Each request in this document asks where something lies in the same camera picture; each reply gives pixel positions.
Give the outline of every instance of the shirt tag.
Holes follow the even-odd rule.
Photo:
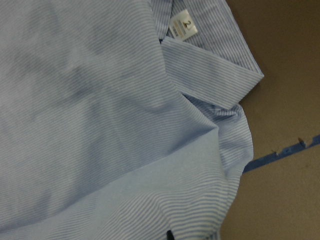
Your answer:
[[[187,9],[170,19],[169,29],[175,39],[186,40],[195,35],[198,30]]]

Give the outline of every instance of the shirt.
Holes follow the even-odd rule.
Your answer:
[[[262,77],[222,0],[1,1],[0,239],[218,239]]]

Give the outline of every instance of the torn blue tape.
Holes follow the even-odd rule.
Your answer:
[[[267,156],[263,156],[261,158],[258,158],[257,160],[253,160],[245,166],[245,168],[243,170],[243,174],[247,173],[251,170],[260,168],[264,165],[267,165],[267,164],[273,163],[275,161],[278,161],[280,159],[283,159],[285,157],[288,157],[290,155],[296,154],[296,153],[301,152],[303,150],[312,148],[316,145],[319,145],[320,144],[320,135],[315,136],[312,140],[313,141],[309,146],[307,146],[306,143],[302,141],[302,142],[299,142],[295,145],[284,148],[283,151],[279,154],[274,152],[274,153],[271,153]]]

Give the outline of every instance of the garment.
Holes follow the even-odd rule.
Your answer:
[[[262,77],[222,0],[1,1],[0,240],[219,238]]]

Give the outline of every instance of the blue strip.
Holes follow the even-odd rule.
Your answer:
[[[301,152],[303,150],[312,148],[312,147],[319,145],[319,144],[320,144],[320,135],[315,136],[313,138],[312,143],[309,146],[307,146],[305,142],[301,141],[300,143],[286,147],[285,149],[283,149],[283,151],[281,153],[274,152],[272,154],[269,154],[267,156],[263,156],[257,160],[249,162],[245,166],[243,173],[246,173],[251,170],[257,169],[259,167],[262,167],[264,165],[273,163],[275,161],[278,161],[278,160],[283,159],[285,157],[288,157],[290,155],[296,154],[296,153]]]

